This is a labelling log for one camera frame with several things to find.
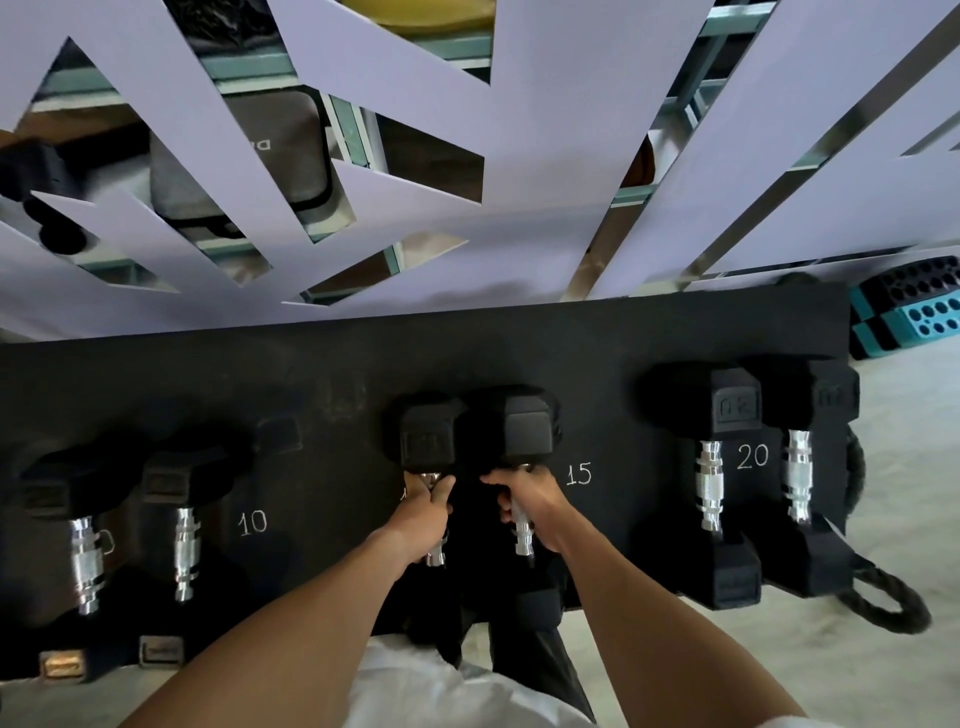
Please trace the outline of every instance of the hex dumbbell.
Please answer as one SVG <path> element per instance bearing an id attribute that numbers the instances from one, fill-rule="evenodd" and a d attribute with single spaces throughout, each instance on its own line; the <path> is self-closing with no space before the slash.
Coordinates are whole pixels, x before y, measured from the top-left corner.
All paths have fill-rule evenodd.
<path id="1" fill-rule="evenodd" d="M 539 387 L 516 385 L 474 392 L 468 403 L 479 415 L 483 449 L 503 465 L 530 470 L 560 443 L 560 403 Z M 534 525 L 516 500 L 516 554 L 534 556 Z"/>
<path id="2" fill-rule="evenodd" d="M 796 595 L 852 587 L 854 552 L 811 507 L 815 487 L 813 430 L 846 425 L 859 414 L 860 381 L 846 362 L 827 356 L 766 354 L 743 359 L 763 388 L 763 423 L 783 431 L 785 507 L 748 511 L 743 528 L 756 544 L 764 578 Z"/>
<path id="3" fill-rule="evenodd" d="M 387 410 L 387 454 L 407 473 L 419 475 L 431 491 L 457 460 L 455 425 L 466 410 L 455 397 L 436 392 L 402 397 Z M 446 563 L 446 536 L 424 557 L 428 567 Z"/>
<path id="4" fill-rule="evenodd" d="M 122 503 L 140 480 L 146 442 L 132 433 L 111 432 L 93 442 L 51 452 L 20 476 L 27 513 L 70 523 L 70 564 L 80 614 L 99 609 L 104 555 L 94 519 Z"/>
<path id="5" fill-rule="evenodd" d="M 681 468 L 693 470 L 699 527 L 679 514 L 661 529 L 660 555 L 650 557 L 659 561 L 655 570 L 675 591 L 710 609 L 758 603 L 759 559 L 750 541 L 726 527 L 721 515 L 723 442 L 761 427 L 759 383 L 734 364 L 678 362 L 655 367 L 643 380 L 641 398 L 651 422 L 693 441 L 698 452 Z"/>
<path id="6" fill-rule="evenodd" d="M 177 602 L 193 598 L 200 566 L 200 522 L 194 509 L 219 500 L 248 473 L 253 450 L 245 433 L 225 425 L 187 428 L 161 443 L 143 468 L 146 503 L 177 508 L 174 579 Z"/>

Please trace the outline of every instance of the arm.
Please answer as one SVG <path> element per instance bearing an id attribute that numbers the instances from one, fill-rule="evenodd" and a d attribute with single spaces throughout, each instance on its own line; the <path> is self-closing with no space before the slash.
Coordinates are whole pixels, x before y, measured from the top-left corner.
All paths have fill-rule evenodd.
<path id="1" fill-rule="evenodd" d="M 124 722 L 124 728 L 332 728 L 383 600 L 446 527 L 453 477 L 431 494 L 404 474 L 407 498 L 339 564 L 246 619 Z"/>
<path id="2" fill-rule="evenodd" d="M 546 468 L 493 471 L 573 575 L 613 691 L 634 726 L 757 728 L 805 713 L 753 656 L 617 551 Z M 501 518 L 510 498 L 500 495 Z"/>

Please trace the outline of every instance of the black rope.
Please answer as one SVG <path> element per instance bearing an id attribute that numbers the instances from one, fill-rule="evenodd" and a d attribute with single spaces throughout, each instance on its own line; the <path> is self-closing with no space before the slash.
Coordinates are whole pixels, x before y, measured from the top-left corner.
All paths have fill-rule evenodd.
<path id="1" fill-rule="evenodd" d="M 847 427 L 847 492 L 844 494 L 844 508 L 847 516 L 856 508 L 863 495 L 866 484 L 866 459 L 860 441 L 850 427 Z M 899 612 L 878 607 L 867 601 L 856 589 L 850 589 L 837 595 L 840 603 L 870 624 L 883 627 L 888 632 L 899 635 L 919 635 L 930 628 L 933 617 L 926 608 L 924 598 L 908 587 L 901 579 L 889 574 L 872 561 L 859 554 L 853 569 L 853 578 L 870 584 L 888 594 L 900 606 Z"/>

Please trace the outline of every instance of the floor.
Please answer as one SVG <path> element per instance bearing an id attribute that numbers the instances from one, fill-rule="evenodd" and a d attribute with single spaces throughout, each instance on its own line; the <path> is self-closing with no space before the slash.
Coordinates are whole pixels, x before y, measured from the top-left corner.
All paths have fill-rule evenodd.
<path id="1" fill-rule="evenodd" d="M 849 537 L 925 597 L 930 631 L 892 635 L 832 599 L 802 601 L 773 589 L 757 607 L 708 613 L 821 720 L 845 728 L 960 723 L 958 361 L 960 337 L 859 365 L 863 404 L 854 427 L 868 478 Z M 625 726 L 583 613 L 568 614 L 561 631 L 599 724 Z M 489 665 L 483 629 L 468 636 L 465 654 Z M 3 685 L 0 728 L 115 726 L 168 674 L 129 667 L 92 685 Z"/>

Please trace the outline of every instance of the hand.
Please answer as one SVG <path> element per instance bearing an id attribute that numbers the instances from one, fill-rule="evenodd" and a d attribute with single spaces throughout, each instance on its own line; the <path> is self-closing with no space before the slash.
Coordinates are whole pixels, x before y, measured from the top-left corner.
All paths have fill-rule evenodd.
<path id="1" fill-rule="evenodd" d="M 513 522 L 511 497 L 516 498 L 534 524 L 540 542 L 551 551 L 560 550 L 558 529 L 564 518 L 574 512 L 574 508 L 549 470 L 543 465 L 537 465 L 531 472 L 501 469 L 481 475 L 480 480 L 490 485 L 505 485 L 510 489 L 510 493 L 501 493 L 496 499 L 500 504 L 501 521 Z"/>
<path id="2" fill-rule="evenodd" d="M 444 537 L 446 517 L 453 512 L 453 506 L 446 500 L 456 478 L 448 475 L 433 487 L 433 491 L 426 487 L 419 475 L 404 473 L 403 482 L 406 497 L 390 520 L 374 533 L 397 536 L 406 563 L 413 564 Z"/>

